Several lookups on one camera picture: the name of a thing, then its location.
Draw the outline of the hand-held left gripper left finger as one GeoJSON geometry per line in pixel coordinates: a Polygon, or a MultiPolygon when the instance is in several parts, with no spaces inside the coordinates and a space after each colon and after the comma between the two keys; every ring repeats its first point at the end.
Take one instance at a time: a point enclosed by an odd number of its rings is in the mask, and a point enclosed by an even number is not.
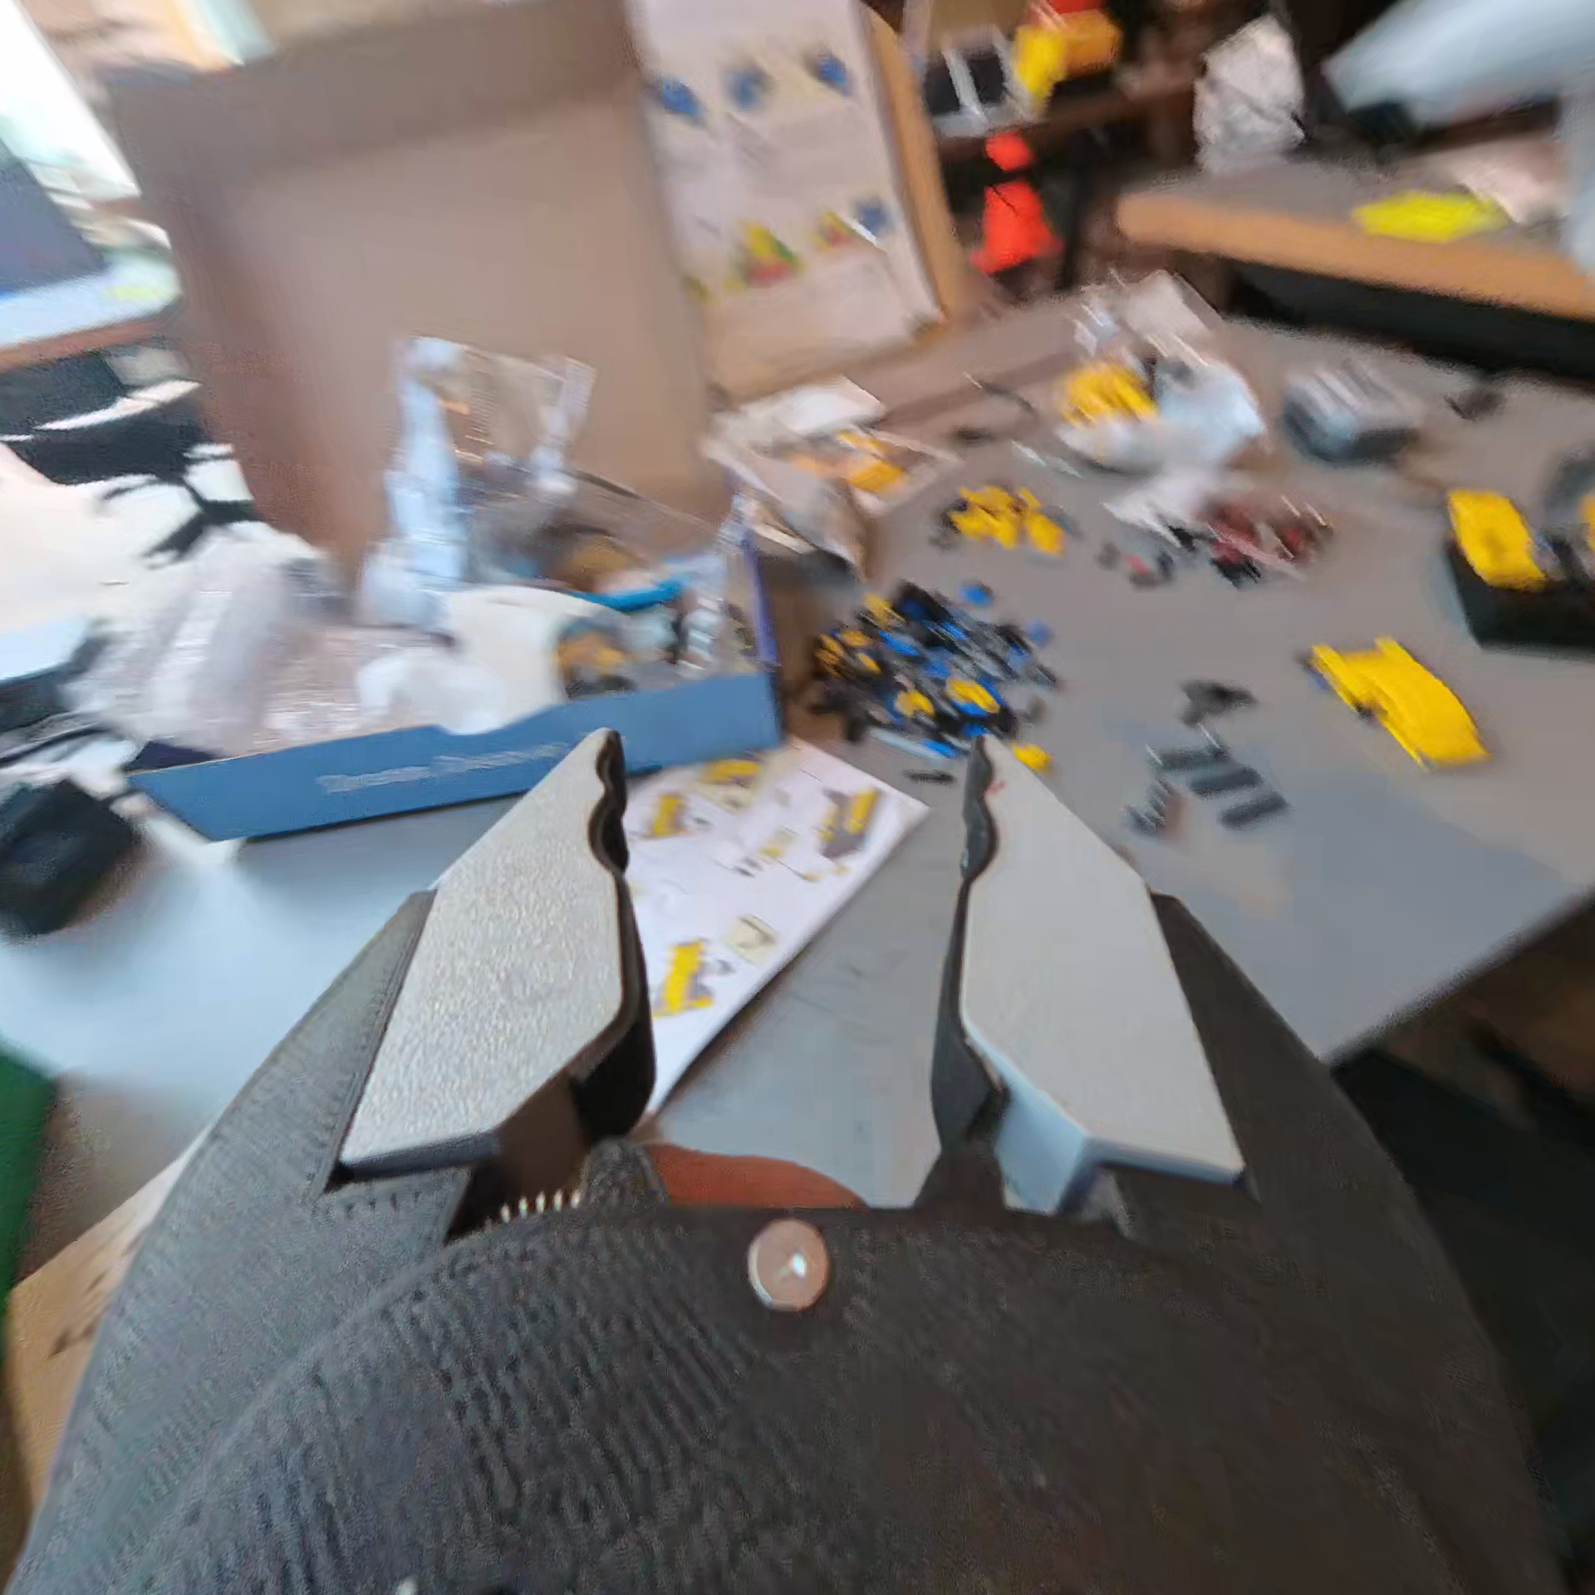
{"type": "Polygon", "coordinates": [[[656,1064],[627,885],[625,748],[587,735],[435,883],[354,1109],[346,1174],[576,1174],[656,1064]]]}

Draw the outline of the clear bag of black red parts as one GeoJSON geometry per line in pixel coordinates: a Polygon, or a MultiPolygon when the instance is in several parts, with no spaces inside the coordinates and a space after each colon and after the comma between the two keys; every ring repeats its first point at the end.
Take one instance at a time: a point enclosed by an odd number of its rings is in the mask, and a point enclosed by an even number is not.
{"type": "Polygon", "coordinates": [[[1109,519],[1159,547],[1159,566],[1206,566],[1231,587],[1301,579],[1333,541],[1316,507],[1225,471],[1166,471],[1106,503],[1109,519]]]}

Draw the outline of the grey desk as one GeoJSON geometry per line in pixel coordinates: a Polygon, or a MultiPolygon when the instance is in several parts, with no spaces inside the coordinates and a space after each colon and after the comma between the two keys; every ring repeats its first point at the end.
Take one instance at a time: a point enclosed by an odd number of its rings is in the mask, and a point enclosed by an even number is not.
{"type": "MultiPolygon", "coordinates": [[[[1337,1064],[1592,906],[1592,665],[1478,648],[1442,570],[1449,483],[1539,501],[1592,445],[1592,389],[1504,386],[1459,424],[1438,405],[1415,479],[1322,471],[1284,450],[1335,526],[1301,581],[1233,589],[1187,572],[1138,589],[1100,562],[1102,488],[1064,484],[1081,530],[1062,560],[927,543],[927,511],[883,534],[882,570],[1052,631],[1064,689],[1043,714],[1052,788],[1182,898],[1307,1048],[1337,1064]],[[1303,667],[1314,646],[1389,636],[1463,699],[1489,762],[1413,764],[1303,667]],[[1257,705],[1182,724],[1183,684],[1257,705]],[[1212,800],[1147,748],[1223,743],[1263,786],[1212,800]],[[1178,784],[1164,838],[1125,822],[1149,783],[1178,784]],[[1276,790],[1290,811],[1227,830],[1223,809],[1276,790]]],[[[703,1151],[813,1166],[878,1204],[908,1200],[933,1155],[925,1100],[965,828],[959,796],[745,1010],[673,1094],[657,1128],[703,1151]]],[[[179,1158],[390,914],[430,885],[506,802],[264,843],[200,843],[152,817],[111,902],[38,942],[4,944],[4,1043],[57,1079],[21,1272],[42,1267],[179,1158]]]]}

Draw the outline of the neighbouring wooden-edged desk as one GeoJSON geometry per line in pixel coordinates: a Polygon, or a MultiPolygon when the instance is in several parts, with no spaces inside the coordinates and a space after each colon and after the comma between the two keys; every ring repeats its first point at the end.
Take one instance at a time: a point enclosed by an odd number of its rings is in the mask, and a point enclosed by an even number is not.
{"type": "Polygon", "coordinates": [[[1497,135],[1387,164],[1335,156],[1237,173],[1189,169],[1126,192],[1115,220],[1145,249],[1592,325],[1592,274],[1565,255],[1559,215],[1527,220],[1531,198],[1563,200],[1563,158],[1550,133],[1497,135]],[[1356,220],[1389,196],[1442,188],[1457,175],[1506,181],[1504,228],[1436,243],[1371,234],[1356,220]]]}

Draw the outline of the white building instruction booklet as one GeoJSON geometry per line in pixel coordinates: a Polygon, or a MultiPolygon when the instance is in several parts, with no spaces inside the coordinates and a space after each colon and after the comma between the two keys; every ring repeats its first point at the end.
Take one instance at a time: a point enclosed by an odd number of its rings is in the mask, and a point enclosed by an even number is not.
{"type": "Polygon", "coordinates": [[[631,786],[627,883],[654,1037],[646,1117],[927,815],[800,741],[631,786]]]}

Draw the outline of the crinkled silver foil bag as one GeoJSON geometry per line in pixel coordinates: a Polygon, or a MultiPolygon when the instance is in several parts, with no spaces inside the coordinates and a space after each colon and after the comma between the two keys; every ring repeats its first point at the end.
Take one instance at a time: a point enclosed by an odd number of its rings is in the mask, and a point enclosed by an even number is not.
{"type": "Polygon", "coordinates": [[[130,589],[71,705],[139,745],[213,758],[337,741],[367,726],[357,672],[388,646],[295,539],[209,541],[130,589]]]}

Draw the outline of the yellow curved panel assembly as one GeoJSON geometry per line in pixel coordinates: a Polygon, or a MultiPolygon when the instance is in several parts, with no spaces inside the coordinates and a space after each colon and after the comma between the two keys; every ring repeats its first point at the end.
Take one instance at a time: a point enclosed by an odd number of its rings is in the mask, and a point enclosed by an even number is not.
{"type": "Polygon", "coordinates": [[[1318,644],[1307,650],[1303,667],[1428,771],[1468,769],[1491,758],[1457,691],[1394,638],[1383,636],[1362,650],[1318,644]]]}

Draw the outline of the cluster of yellow beam parts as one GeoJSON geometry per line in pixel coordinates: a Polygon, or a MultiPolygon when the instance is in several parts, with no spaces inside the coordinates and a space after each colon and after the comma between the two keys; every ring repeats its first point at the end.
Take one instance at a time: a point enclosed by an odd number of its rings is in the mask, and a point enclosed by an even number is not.
{"type": "Polygon", "coordinates": [[[967,488],[942,509],[944,543],[980,543],[1009,551],[1026,549],[1047,558],[1064,557],[1070,530],[1060,511],[1030,490],[1003,484],[967,488]]]}

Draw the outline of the green storage box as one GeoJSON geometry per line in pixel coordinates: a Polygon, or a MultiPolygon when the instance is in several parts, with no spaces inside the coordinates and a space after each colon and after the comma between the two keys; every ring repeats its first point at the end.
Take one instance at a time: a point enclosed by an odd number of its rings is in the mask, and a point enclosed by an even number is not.
{"type": "Polygon", "coordinates": [[[2,1305],[18,1278],[54,1109],[54,1083],[2,1048],[2,1305]]]}

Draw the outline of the small printed leaflet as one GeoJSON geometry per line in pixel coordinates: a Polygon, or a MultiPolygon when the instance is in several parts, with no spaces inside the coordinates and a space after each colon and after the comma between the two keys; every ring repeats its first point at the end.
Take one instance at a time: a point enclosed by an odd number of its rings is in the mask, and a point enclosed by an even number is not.
{"type": "Polygon", "coordinates": [[[878,426],[788,433],[764,452],[764,460],[775,464],[785,473],[783,481],[792,486],[813,479],[845,488],[870,515],[887,513],[914,494],[940,484],[963,464],[956,450],[878,426]]]}

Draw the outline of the white crumpled plastic bag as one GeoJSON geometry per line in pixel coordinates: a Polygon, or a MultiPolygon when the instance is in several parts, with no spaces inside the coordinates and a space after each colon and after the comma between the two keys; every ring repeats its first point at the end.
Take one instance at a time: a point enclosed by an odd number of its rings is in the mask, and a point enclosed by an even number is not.
{"type": "Polygon", "coordinates": [[[1164,361],[1151,397],[1147,450],[1155,471],[1235,465],[1269,429],[1257,393],[1225,361],[1164,361]]]}

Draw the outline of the empty clear plastic bag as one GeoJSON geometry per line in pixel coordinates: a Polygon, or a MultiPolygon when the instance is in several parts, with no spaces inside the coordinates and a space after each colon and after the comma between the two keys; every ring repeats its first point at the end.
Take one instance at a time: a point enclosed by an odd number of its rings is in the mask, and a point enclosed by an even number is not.
{"type": "Polygon", "coordinates": [[[823,555],[864,576],[870,532],[845,479],[842,435],[885,412],[874,393],[834,378],[718,412],[703,450],[728,473],[732,507],[770,547],[823,555]]]}

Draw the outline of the black block with yellow beams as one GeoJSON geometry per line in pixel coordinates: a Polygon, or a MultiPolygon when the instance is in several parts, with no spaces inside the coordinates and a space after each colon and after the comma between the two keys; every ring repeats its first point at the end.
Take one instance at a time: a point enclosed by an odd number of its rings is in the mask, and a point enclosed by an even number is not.
{"type": "Polygon", "coordinates": [[[1594,657],[1594,450],[1556,464],[1537,517],[1499,492],[1447,500],[1445,566],[1485,650],[1594,657]]]}

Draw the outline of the black chair base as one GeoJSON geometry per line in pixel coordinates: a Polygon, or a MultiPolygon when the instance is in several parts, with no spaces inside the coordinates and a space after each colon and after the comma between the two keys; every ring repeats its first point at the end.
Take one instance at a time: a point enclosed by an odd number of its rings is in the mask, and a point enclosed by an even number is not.
{"type": "Polygon", "coordinates": [[[2,443],[52,484],[97,509],[160,500],[166,528],[150,566],[194,555],[261,519],[230,445],[207,422],[204,389],[162,346],[90,351],[6,369],[2,443]]]}

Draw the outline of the yellow box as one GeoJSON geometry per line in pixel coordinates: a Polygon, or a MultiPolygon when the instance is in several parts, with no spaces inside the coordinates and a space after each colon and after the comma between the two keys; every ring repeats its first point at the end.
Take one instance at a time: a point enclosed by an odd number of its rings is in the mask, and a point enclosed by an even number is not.
{"type": "Polygon", "coordinates": [[[1106,2],[1030,2],[1011,36],[1011,82],[1030,112],[1089,80],[1111,76],[1125,31],[1106,2]]]}

